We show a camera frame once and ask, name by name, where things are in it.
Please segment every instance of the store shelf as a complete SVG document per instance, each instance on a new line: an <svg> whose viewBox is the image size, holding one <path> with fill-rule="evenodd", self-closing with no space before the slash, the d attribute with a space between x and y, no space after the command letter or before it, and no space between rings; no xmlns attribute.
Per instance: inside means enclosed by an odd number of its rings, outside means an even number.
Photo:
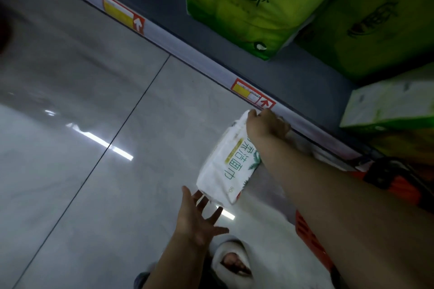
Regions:
<svg viewBox="0 0 434 289"><path fill-rule="evenodd" d="M102 0L86 1L103 10ZM147 39L226 88L234 78L245 79L277 100L273 110L324 149L345 160L372 153L339 128L355 84L296 44L262 61L188 16L185 0L118 1L146 18Z"/></svg>

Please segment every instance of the pants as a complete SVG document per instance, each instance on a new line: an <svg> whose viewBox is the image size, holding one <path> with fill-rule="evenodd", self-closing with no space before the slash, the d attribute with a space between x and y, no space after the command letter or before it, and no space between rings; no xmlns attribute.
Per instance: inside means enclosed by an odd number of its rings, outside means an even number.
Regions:
<svg viewBox="0 0 434 289"><path fill-rule="evenodd" d="M205 258L203 262L202 276L200 277L199 289L228 289L227 286L217 278L214 270L211 269L211 257ZM142 289L148 279L150 272L140 273L134 280L134 289Z"/></svg>

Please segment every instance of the foot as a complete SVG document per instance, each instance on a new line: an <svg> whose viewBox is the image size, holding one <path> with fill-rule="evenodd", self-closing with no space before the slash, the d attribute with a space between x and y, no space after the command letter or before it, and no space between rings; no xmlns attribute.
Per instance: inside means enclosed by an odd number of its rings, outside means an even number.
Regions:
<svg viewBox="0 0 434 289"><path fill-rule="evenodd" d="M236 275L252 275L252 271L241 261L236 253L227 253L221 264Z"/></svg>

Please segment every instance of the left arm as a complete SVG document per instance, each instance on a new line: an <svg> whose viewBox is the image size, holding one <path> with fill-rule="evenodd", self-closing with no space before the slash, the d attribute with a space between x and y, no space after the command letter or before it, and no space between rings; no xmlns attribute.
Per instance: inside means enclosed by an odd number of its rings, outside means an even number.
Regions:
<svg viewBox="0 0 434 289"><path fill-rule="evenodd" d="M229 232L225 227L214 226L223 210L221 207L204 219L202 211L208 199L203 197L198 203L203 194L197 191L191 195L185 186L182 193L175 232L143 289L196 289L212 238Z"/></svg>

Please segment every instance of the yellow label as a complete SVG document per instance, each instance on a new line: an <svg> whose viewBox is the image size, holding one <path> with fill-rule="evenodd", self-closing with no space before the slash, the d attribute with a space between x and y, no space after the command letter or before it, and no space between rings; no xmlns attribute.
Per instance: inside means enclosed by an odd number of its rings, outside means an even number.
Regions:
<svg viewBox="0 0 434 289"><path fill-rule="evenodd" d="M232 90L233 90L234 92L240 94L240 95L241 95L242 97L244 97L244 98L247 98L247 96L250 95L250 92L249 92L247 89L241 87L240 85L235 85L234 88L233 88Z"/></svg>
<svg viewBox="0 0 434 289"><path fill-rule="evenodd" d="M235 145L235 147L232 149L232 151L227 156L226 160L224 161L225 163L228 163L230 161L230 159L233 157L234 153L238 150L238 148L240 147L240 145L241 145L242 142L243 142L243 139L240 138L240 140L238 141L238 143Z"/></svg>
<svg viewBox="0 0 434 289"><path fill-rule="evenodd" d="M134 14L113 0L104 0L104 10L127 27L134 29Z"/></svg>

